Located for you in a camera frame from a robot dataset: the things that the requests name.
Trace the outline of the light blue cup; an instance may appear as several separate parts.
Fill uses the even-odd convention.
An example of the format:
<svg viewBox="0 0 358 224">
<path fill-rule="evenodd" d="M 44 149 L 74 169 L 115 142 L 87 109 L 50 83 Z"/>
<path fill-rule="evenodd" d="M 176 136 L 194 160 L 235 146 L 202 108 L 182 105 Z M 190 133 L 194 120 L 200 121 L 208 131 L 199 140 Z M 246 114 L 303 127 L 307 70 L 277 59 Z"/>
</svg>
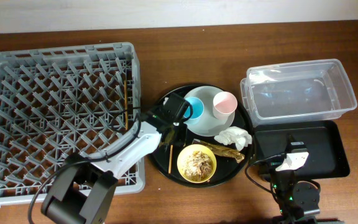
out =
<svg viewBox="0 0 358 224">
<path fill-rule="evenodd" d="M 189 102 L 191 108 L 193 109 L 193 113 L 190 116 L 190 119 L 185 121 L 185 124 L 197 124 L 203 115 L 204 104 L 199 98 L 194 96 L 185 98 L 185 100 Z"/>
</svg>

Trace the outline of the yellow bowl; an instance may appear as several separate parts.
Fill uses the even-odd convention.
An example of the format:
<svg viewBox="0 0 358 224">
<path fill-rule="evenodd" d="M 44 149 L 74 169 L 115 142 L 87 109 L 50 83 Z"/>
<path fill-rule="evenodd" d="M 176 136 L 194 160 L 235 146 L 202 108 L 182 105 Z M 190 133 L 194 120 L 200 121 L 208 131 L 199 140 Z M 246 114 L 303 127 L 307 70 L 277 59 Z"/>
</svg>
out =
<svg viewBox="0 0 358 224">
<path fill-rule="evenodd" d="M 200 182 L 195 182 L 195 181 L 190 180 L 189 178 L 187 178 L 184 175 L 184 172 L 183 172 L 185 157 L 188 156 L 189 154 L 191 154 L 194 151 L 201 151 L 201 152 L 207 154 L 211 158 L 211 160 L 213 161 L 213 171 L 212 171 L 212 173 L 205 180 L 202 180 Z M 187 181 L 189 181 L 191 183 L 194 183 L 194 184 L 200 184 L 200 183 L 203 183 L 203 182 L 207 182 L 210 178 L 212 178 L 212 176 L 216 172 L 217 162 L 216 162 L 216 157 L 213 154 L 213 152 L 210 149 L 208 149 L 206 146 L 203 146 L 203 145 L 200 145 L 200 144 L 192 144 L 190 146 L 185 147 L 179 153 L 178 159 L 177 159 L 177 167 L 178 167 L 178 171 L 179 171 L 180 175 L 185 180 L 187 180 Z"/>
</svg>

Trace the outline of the pink cup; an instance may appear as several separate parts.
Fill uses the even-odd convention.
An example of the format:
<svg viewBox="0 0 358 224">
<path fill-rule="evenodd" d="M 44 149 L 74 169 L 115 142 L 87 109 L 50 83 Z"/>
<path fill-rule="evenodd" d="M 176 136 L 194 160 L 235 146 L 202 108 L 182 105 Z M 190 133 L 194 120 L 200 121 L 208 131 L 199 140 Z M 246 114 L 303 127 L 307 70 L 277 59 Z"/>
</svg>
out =
<svg viewBox="0 0 358 224">
<path fill-rule="evenodd" d="M 213 98 L 213 115 L 217 119 L 226 119 L 233 114 L 237 105 L 237 99 L 232 93 L 221 91 Z"/>
</svg>

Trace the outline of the white tissue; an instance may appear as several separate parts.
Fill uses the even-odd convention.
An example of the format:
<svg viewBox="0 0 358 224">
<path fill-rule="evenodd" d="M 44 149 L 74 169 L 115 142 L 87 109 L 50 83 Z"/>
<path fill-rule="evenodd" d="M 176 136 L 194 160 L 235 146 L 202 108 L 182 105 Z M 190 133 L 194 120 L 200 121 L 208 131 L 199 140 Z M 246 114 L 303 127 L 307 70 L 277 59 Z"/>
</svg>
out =
<svg viewBox="0 0 358 224">
<path fill-rule="evenodd" d="M 245 130 L 236 126 L 231 126 L 221 131 L 214 139 L 225 146 L 235 144 L 238 151 L 252 144 L 252 136 Z"/>
</svg>

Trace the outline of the gold snack wrapper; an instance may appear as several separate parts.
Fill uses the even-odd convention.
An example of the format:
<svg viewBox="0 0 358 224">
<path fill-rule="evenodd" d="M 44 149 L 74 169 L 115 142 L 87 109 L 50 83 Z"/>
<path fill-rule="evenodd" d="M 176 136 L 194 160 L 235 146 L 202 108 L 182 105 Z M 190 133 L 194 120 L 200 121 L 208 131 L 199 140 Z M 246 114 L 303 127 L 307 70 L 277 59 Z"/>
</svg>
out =
<svg viewBox="0 0 358 224">
<path fill-rule="evenodd" d="M 238 164 L 245 159 L 245 155 L 240 153 L 237 149 L 211 144 L 199 139 L 194 139 L 192 143 L 206 146 L 217 156 L 234 158 Z"/>
</svg>

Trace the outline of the food scraps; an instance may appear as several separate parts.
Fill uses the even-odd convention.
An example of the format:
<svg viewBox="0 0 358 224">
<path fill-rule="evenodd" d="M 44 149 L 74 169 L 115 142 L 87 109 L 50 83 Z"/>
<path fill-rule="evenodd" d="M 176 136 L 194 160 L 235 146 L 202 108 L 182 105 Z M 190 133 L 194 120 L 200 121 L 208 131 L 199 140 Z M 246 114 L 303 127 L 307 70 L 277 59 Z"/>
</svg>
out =
<svg viewBox="0 0 358 224">
<path fill-rule="evenodd" d="M 213 171 L 213 161 L 201 152 L 194 151 L 185 157 L 183 172 L 192 181 L 200 182 L 205 180 Z"/>
</svg>

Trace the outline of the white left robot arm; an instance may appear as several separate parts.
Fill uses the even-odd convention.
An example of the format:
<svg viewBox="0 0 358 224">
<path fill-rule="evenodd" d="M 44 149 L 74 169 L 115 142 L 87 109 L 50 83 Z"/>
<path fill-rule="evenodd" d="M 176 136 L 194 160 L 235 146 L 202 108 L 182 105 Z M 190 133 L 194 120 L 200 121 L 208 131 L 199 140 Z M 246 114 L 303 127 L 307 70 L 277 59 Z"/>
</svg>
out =
<svg viewBox="0 0 358 224">
<path fill-rule="evenodd" d="M 119 178 L 154 152 L 163 137 L 172 139 L 175 125 L 193 112 L 188 101 L 172 93 L 163 104 L 137 114 L 132 129 L 97 155 L 68 156 L 49 178 L 53 184 L 41 213 L 54 223 L 104 223 Z"/>
</svg>

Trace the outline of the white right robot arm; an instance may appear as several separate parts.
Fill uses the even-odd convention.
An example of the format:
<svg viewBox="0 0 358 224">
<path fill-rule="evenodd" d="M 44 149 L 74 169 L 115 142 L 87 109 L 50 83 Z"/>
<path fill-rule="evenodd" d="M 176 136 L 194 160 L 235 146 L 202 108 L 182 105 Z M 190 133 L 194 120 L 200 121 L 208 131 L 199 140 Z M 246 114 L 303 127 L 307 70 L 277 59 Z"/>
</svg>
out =
<svg viewBox="0 0 358 224">
<path fill-rule="evenodd" d="M 315 215 L 320 212 L 320 185 L 313 180 L 298 180 L 295 171 L 306 164 L 309 152 L 306 145 L 291 134 L 283 162 L 270 172 L 273 197 L 280 208 L 280 216 L 273 217 L 273 223 L 317 223 Z"/>
</svg>

